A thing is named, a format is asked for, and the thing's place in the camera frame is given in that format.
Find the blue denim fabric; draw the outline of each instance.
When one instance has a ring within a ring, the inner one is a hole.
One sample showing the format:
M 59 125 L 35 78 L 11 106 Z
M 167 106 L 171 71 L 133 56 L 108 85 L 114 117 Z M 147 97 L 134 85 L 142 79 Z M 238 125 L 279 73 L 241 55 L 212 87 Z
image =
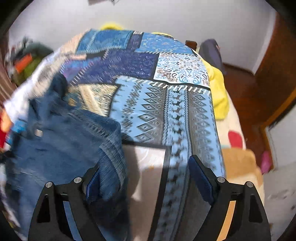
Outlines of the blue denim fabric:
M 22 234 L 28 235 L 46 182 L 68 183 L 99 163 L 87 186 L 90 212 L 107 241 L 129 240 L 127 167 L 120 124 L 69 106 L 62 99 L 66 88 L 65 77 L 58 73 L 45 96 L 30 102 L 27 129 L 12 146 L 16 157 L 6 162 L 7 183 L 18 192 L 9 198 L 18 203 Z M 41 137 L 35 135 L 37 129 L 42 131 Z M 74 230 L 73 220 L 68 221 Z M 72 234 L 75 240 L 81 240 L 78 232 Z

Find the yellow fabric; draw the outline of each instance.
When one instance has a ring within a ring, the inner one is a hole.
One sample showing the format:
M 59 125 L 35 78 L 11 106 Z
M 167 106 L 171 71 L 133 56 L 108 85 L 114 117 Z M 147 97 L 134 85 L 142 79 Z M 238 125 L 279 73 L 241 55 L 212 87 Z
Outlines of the yellow fabric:
M 161 33 L 161 32 L 153 32 L 152 34 L 162 34 L 162 35 L 167 35 L 167 36 L 170 36 L 170 37 L 172 37 L 172 38 L 173 38 L 173 36 L 172 36 L 172 35 L 165 34 L 165 33 Z
M 123 27 L 118 25 L 117 23 L 105 23 L 102 27 L 101 30 L 106 30 L 106 29 L 115 29 L 115 30 L 123 30 Z
M 223 120 L 227 116 L 229 111 L 229 102 L 224 86 L 223 74 L 219 69 L 211 66 L 205 60 L 202 59 L 202 61 L 207 68 L 207 72 L 209 75 L 215 119 Z

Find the red fabric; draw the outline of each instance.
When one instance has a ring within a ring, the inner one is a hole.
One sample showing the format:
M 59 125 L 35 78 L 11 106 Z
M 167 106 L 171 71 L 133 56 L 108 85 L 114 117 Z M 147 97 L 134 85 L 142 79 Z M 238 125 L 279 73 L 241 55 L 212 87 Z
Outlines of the red fabric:
M 228 139 L 231 147 L 242 148 L 242 137 L 235 131 L 228 132 Z
M 3 132 L 0 128 L 0 148 L 3 148 L 4 143 L 5 143 L 5 137 L 6 137 L 6 133 Z

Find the bed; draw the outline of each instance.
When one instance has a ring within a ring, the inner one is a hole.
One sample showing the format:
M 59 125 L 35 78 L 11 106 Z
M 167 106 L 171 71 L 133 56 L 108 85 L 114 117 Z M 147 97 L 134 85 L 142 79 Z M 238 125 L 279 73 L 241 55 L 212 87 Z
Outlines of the bed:
M 42 97 L 57 72 L 67 79 L 69 105 L 121 124 L 134 240 L 195 237 L 210 206 L 190 179 L 186 164 L 191 153 L 216 176 L 229 176 L 230 182 L 239 184 L 253 181 L 264 200 L 260 171 L 252 153 L 245 151 L 231 98 L 228 95 L 226 118 L 215 121 L 206 67 L 178 40 L 129 30 L 92 29 L 73 37 L 46 57 L 4 104 L 12 131 L 25 129 L 29 99 Z M 235 161 L 233 152 L 241 162 Z M 246 163 L 251 168 L 242 169 Z M 25 239 L 28 222 L 19 221 L 10 208 L 5 183 L 3 175 L 1 194 L 8 219 Z M 227 234 L 232 209 L 218 240 Z M 79 240 L 77 230 L 70 228 Z

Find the paisley pattern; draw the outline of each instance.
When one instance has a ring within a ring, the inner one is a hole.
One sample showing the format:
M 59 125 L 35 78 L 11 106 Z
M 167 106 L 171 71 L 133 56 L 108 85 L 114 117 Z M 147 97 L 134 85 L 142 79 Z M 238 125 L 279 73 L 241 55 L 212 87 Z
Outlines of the paisley pattern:
M 185 54 L 161 53 L 158 57 L 154 80 L 210 87 L 207 70 L 201 58 Z

